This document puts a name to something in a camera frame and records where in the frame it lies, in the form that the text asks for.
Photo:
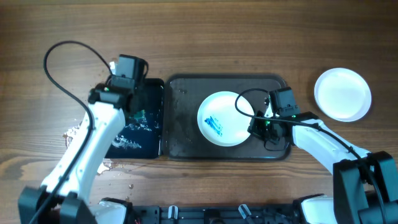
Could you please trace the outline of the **green yellow sponge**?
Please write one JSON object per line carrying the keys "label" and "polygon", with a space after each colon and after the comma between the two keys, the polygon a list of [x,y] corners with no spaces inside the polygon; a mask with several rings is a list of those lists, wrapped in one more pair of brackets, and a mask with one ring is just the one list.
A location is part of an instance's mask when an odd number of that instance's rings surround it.
{"label": "green yellow sponge", "polygon": [[136,112],[133,116],[132,116],[132,119],[135,119],[135,120],[143,120],[143,119],[146,119],[146,112],[145,112],[145,110],[140,110],[140,111],[138,111],[138,112]]}

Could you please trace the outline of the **white plate cleaned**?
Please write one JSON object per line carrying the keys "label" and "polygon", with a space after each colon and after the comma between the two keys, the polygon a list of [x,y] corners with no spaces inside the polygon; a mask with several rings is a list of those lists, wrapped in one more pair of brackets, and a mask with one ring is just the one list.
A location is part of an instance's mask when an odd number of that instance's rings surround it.
{"label": "white plate cleaned", "polygon": [[313,92],[318,107],[328,117],[341,122],[362,119],[372,104],[371,90],[365,79],[347,68],[323,72]]}
{"label": "white plate cleaned", "polygon": [[237,146],[249,136],[254,110],[237,93],[219,91],[203,100],[197,112],[197,125],[209,142],[223,147]]}

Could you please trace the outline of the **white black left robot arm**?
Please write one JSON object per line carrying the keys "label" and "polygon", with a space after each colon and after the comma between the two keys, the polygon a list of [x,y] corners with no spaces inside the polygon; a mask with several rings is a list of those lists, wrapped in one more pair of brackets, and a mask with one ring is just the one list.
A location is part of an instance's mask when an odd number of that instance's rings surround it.
{"label": "white black left robot arm", "polygon": [[97,170],[126,120],[142,110],[143,75],[112,75],[90,90],[85,117],[57,166],[37,189],[26,187],[19,199],[21,223],[128,223],[132,204],[106,198],[91,206]]}

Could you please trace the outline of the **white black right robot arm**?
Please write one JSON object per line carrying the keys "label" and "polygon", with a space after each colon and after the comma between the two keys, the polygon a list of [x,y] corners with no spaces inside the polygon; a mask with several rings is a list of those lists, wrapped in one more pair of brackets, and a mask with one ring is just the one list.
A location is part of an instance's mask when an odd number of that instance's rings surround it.
{"label": "white black right robot arm", "polygon": [[304,223],[397,223],[397,167],[385,151],[371,153],[343,139],[311,112],[253,117],[249,133],[312,155],[333,176],[333,195],[298,201]]}

